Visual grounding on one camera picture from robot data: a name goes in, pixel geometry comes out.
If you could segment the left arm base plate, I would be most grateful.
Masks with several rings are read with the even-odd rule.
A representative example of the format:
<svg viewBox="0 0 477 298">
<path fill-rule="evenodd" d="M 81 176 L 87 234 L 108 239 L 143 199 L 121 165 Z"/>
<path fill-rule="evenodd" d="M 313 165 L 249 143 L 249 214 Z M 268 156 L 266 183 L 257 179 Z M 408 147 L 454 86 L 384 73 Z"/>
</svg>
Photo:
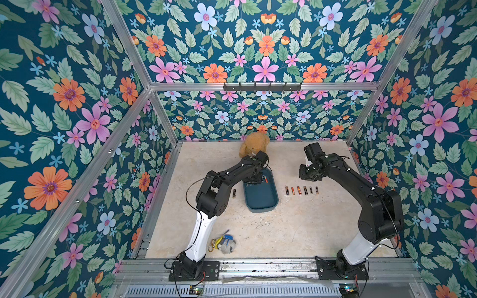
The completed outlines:
<svg viewBox="0 0 477 298">
<path fill-rule="evenodd" d="M 221 263 L 219 261 L 201 261 L 198 264 L 187 261 L 175 261 L 168 280 L 179 281 L 217 281 Z"/>
</svg>

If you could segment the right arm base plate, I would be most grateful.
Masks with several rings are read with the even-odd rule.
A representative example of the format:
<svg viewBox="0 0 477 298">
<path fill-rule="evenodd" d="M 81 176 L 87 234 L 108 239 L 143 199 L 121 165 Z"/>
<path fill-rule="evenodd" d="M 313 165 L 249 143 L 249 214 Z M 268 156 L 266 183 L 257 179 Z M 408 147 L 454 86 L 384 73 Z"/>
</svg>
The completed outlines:
<svg viewBox="0 0 477 298">
<path fill-rule="evenodd" d="M 321 280 L 365 281 L 368 279 L 366 262 L 351 265 L 341 257 L 335 260 L 326 260 L 315 256 L 314 259 L 317 266 L 318 276 Z"/>
</svg>

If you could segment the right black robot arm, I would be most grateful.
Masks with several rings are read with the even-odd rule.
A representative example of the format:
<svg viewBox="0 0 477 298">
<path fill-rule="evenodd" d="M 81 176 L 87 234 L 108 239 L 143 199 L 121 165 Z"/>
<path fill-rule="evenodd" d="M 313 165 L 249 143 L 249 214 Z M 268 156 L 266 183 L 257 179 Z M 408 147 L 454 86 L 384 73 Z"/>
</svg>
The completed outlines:
<svg viewBox="0 0 477 298">
<path fill-rule="evenodd" d="M 385 191 L 351 169 L 336 153 L 325 153 L 320 144 L 304 147 L 308 164 L 299 166 L 299 178 L 321 181 L 330 178 L 344 188 L 360 205 L 358 233 L 337 253 L 335 267 L 349 271 L 366 259 L 388 239 L 397 236 L 404 225 L 401 197 Z"/>
</svg>

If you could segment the teal plastic storage tray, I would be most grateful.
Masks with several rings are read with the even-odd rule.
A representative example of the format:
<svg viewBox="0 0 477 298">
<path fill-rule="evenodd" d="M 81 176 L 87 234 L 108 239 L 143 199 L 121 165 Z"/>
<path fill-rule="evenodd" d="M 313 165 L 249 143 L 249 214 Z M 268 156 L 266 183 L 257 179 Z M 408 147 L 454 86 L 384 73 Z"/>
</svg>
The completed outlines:
<svg viewBox="0 0 477 298">
<path fill-rule="evenodd" d="M 245 204 L 252 213 L 272 211 L 279 203 L 273 173 L 269 168 L 262 170 L 262 182 L 243 182 Z"/>
</svg>

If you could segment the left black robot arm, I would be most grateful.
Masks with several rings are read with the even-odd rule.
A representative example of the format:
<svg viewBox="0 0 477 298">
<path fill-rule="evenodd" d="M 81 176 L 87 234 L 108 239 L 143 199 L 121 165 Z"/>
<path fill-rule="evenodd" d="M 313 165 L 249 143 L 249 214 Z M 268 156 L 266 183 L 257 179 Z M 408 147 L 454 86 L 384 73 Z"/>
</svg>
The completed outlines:
<svg viewBox="0 0 477 298">
<path fill-rule="evenodd" d="M 227 170 L 209 171 L 196 195 L 196 223 L 190 242 L 184 250 L 186 259 L 199 263 L 206 256 L 207 241 L 216 219 L 226 210 L 232 189 L 239 182 L 262 182 L 262 171 L 269 157 L 259 151 L 254 156 L 245 156 Z"/>
</svg>

